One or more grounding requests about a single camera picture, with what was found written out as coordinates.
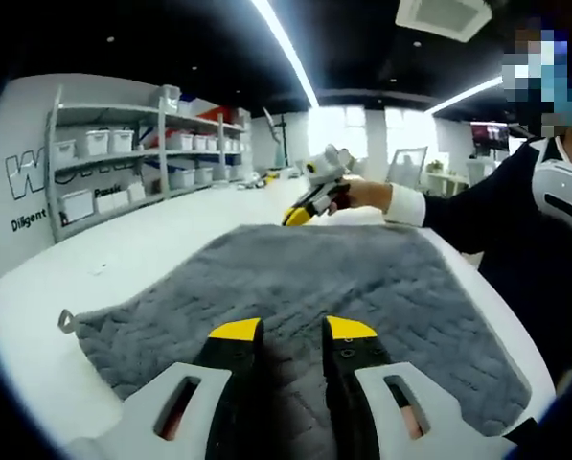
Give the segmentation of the person's right hand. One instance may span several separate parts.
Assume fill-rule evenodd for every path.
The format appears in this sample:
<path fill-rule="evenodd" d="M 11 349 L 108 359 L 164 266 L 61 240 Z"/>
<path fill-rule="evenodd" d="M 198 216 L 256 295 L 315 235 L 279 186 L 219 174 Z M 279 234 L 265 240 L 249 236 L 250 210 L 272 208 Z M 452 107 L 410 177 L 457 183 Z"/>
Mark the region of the person's right hand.
<path fill-rule="evenodd" d="M 393 196 L 393 186 L 363 179 L 341 179 L 339 193 L 328 209 L 331 216 L 337 211 L 360 207 L 372 207 L 386 213 Z"/>

